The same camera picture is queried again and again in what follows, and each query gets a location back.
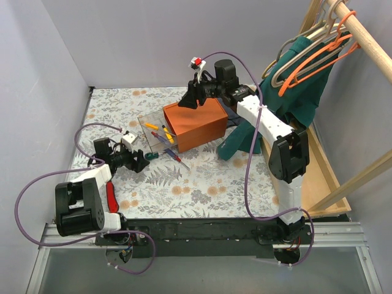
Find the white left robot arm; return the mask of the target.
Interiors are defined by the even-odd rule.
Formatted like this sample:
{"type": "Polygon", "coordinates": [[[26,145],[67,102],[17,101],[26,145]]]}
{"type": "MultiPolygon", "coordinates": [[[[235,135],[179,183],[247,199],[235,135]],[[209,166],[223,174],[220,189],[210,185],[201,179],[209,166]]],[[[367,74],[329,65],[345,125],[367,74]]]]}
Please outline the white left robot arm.
{"type": "Polygon", "coordinates": [[[139,173],[149,165],[142,150],[132,149],[136,139],[128,133],[114,145],[108,137],[94,140],[95,159],[88,161],[89,170],[56,186],[56,227],[61,236],[109,232],[115,244],[128,242],[130,230],[118,213],[111,180],[121,167],[139,173]]]}

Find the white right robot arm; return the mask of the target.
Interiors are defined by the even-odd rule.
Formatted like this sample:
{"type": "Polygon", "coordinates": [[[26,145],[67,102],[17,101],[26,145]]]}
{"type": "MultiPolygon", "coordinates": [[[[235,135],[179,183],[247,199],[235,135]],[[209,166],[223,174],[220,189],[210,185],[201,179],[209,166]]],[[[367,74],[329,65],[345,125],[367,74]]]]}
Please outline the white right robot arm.
{"type": "Polygon", "coordinates": [[[214,76],[204,70],[205,64],[202,58],[191,59],[189,66],[195,74],[178,105],[196,109],[208,98],[220,98],[226,106],[235,107],[236,113],[268,142],[271,147],[268,166],[277,180],[279,212],[267,217],[270,223],[262,226],[258,235],[271,241],[294,242],[304,227],[301,191],[310,161],[307,133],[292,128],[262,105],[255,91],[239,82],[231,60],[215,62],[214,76]]]}

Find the orange wooden drawer box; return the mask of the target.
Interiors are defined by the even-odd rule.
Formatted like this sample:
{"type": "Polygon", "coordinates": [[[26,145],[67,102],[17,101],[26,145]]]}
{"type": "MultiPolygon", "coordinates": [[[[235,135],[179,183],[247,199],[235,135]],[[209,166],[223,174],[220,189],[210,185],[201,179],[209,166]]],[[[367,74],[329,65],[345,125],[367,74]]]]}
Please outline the orange wooden drawer box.
{"type": "Polygon", "coordinates": [[[180,153],[225,135],[228,115],[217,99],[207,99],[195,110],[173,103],[166,105],[163,112],[168,127],[176,135],[180,153]]]}

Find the clear acrylic drawer tray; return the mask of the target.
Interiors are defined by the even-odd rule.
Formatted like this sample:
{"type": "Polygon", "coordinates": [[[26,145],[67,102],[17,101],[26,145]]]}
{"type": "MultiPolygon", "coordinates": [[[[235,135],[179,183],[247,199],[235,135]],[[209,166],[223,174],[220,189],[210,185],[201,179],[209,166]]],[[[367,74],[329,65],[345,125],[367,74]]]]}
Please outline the clear acrylic drawer tray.
{"type": "Polygon", "coordinates": [[[159,111],[154,111],[152,113],[149,113],[147,115],[141,116],[138,118],[138,122],[141,125],[142,131],[145,135],[145,138],[147,140],[148,146],[152,152],[162,152],[165,151],[167,148],[174,148],[177,149],[178,146],[178,141],[177,141],[177,136],[174,134],[174,132],[171,130],[169,127],[169,123],[166,121],[164,112],[162,110],[159,111]],[[158,130],[153,130],[145,126],[145,123],[150,123],[154,124],[159,127],[158,130]],[[164,138],[166,138],[165,132],[162,129],[162,125],[165,125],[168,131],[171,133],[175,143],[172,146],[167,146],[163,143],[161,143],[158,139],[156,139],[151,132],[155,132],[164,138]]]}

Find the orange handle screwdriver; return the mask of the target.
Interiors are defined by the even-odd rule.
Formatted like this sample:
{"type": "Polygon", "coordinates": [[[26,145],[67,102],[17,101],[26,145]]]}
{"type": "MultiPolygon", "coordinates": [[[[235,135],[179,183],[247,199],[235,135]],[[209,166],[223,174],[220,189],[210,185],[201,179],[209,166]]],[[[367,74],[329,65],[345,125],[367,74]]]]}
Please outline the orange handle screwdriver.
{"type": "Polygon", "coordinates": [[[147,123],[147,122],[145,123],[145,126],[150,128],[150,129],[153,129],[153,130],[158,130],[159,129],[158,126],[156,126],[154,124],[147,123]]]}

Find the yellow black screwdriver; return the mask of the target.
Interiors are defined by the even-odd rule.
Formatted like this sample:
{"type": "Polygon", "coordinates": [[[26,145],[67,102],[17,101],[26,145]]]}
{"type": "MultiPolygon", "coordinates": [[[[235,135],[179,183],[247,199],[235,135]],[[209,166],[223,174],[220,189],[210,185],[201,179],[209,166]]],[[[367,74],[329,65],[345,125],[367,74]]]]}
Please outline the yellow black screwdriver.
{"type": "Polygon", "coordinates": [[[168,141],[173,145],[175,143],[175,141],[174,141],[171,133],[168,131],[168,129],[166,128],[165,125],[162,125],[162,129],[165,132],[165,135],[166,135],[168,141]]]}

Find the green stubby screwdriver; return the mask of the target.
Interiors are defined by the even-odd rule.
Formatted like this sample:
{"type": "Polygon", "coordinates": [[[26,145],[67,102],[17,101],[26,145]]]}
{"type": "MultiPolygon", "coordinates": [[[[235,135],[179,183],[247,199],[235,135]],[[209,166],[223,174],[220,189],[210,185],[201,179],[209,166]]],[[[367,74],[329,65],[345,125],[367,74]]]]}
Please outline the green stubby screwdriver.
{"type": "Polygon", "coordinates": [[[148,161],[152,161],[154,159],[158,159],[159,157],[163,156],[165,152],[162,153],[146,153],[145,154],[145,159],[148,161]]]}

